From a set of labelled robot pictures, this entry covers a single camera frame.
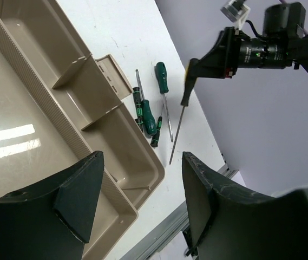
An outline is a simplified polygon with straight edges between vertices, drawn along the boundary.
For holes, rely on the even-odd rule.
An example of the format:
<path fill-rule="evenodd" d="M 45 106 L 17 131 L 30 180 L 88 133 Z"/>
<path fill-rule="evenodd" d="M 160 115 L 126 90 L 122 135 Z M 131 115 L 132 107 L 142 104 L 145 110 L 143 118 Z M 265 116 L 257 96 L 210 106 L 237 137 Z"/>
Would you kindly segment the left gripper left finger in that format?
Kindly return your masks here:
<path fill-rule="evenodd" d="M 93 152 L 74 165 L 0 197 L 0 259 L 81 259 L 104 170 Z"/>

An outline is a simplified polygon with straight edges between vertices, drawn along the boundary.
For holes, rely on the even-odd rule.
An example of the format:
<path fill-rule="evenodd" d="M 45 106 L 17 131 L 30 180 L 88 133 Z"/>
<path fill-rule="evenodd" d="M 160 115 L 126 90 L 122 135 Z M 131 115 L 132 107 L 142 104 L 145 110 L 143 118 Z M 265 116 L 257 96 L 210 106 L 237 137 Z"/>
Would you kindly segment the yellow black long screwdriver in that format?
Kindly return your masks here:
<path fill-rule="evenodd" d="M 181 103 L 180 103 L 181 106 L 182 106 L 182 111 L 181 111 L 180 118 L 179 118 L 179 123 L 178 123 L 177 131 L 176 131 L 176 136 L 175 136 L 175 139 L 174 139 L 174 144 L 173 144 L 171 156 L 170 156 L 170 159 L 169 159 L 169 164 L 172 163 L 176 144 L 178 142 L 178 136 L 179 136 L 179 132 L 180 132 L 181 124 L 182 124 L 182 118 L 183 118 L 183 115 L 184 115 L 184 111 L 185 111 L 185 108 L 189 104 L 189 98 L 191 96 L 192 90 L 193 90 L 195 83 L 196 83 L 196 80 L 197 80 L 197 78 L 193 74 L 193 70 L 194 70 L 193 67 L 196 65 L 197 61 L 198 61 L 197 58 L 191 59 L 189 61 L 188 67 L 186 69 L 185 83 L 184 83 L 184 94 L 183 94 L 183 97 L 182 97 L 182 100 L 181 100 Z"/>

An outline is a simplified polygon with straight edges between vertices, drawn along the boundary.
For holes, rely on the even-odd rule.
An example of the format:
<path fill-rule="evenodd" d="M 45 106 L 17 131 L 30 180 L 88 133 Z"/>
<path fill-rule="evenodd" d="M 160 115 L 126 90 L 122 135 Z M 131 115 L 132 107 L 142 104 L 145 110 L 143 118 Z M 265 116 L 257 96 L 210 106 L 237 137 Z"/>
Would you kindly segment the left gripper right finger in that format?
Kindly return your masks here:
<path fill-rule="evenodd" d="M 308 259 L 308 188 L 274 198 L 182 154 L 192 248 L 200 259 Z"/>

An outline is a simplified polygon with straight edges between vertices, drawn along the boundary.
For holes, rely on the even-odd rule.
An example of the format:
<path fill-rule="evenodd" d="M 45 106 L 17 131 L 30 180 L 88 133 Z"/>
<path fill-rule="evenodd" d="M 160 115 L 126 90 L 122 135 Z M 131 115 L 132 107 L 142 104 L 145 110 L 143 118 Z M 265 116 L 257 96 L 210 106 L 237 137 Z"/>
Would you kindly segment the beige cantilever toolbox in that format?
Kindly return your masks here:
<path fill-rule="evenodd" d="M 0 1 L 0 197 L 104 155 L 81 259 L 104 259 L 165 170 L 123 100 L 111 55 L 93 58 L 56 1 Z"/>

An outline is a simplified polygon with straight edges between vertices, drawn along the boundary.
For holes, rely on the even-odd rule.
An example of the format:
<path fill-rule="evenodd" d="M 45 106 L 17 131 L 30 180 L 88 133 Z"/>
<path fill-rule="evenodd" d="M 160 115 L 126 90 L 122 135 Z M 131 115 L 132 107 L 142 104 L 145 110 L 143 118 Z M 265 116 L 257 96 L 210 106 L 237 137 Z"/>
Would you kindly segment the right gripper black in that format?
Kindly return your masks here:
<path fill-rule="evenodd" d="M 303 37 L 306 9 L 299 2 L 276 4 L 265 10 L 263 33 L 249 37 L 241 30 L 226 27 L 219 33 L 214 47 L 201 59 L 188 64 L 188 79 L 225 79 L 238 68 L 284 69 L 292 66 L 293 50 L 289 43 Z"/>

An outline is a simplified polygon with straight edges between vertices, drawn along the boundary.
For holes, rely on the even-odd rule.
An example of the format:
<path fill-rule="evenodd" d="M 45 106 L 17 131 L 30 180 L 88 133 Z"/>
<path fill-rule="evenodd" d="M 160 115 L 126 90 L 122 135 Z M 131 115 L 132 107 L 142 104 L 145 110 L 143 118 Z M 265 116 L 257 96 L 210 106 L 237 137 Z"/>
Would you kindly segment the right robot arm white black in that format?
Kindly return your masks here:
<path fill-rule="evenodd" d="M 189 61 L 185 94 L 198 78 L 231 78 L 238 68 L 284 69 L 303 67 L 308 73 L 308 34 L 304 33 L 306 10 L 299 2 L 282 3 L 265 10 L 263 32 L 248 20 L 244 1 L 229 1 L 222 9 L 233 22 L 219 32 L 213 48 L 202 58 Z"/>

